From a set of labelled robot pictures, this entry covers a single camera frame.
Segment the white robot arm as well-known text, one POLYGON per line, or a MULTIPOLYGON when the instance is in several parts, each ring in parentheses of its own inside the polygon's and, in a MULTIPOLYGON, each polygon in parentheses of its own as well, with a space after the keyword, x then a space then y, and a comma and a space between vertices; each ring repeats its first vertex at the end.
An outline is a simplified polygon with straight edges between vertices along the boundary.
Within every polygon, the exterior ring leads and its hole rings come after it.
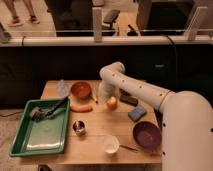
POLYGON ((121 62, 102 67, 99 95, 116 87, 163 114, 162 171, 213 171, 213 107, 193 91, 173 92, 124 74, 121 62))

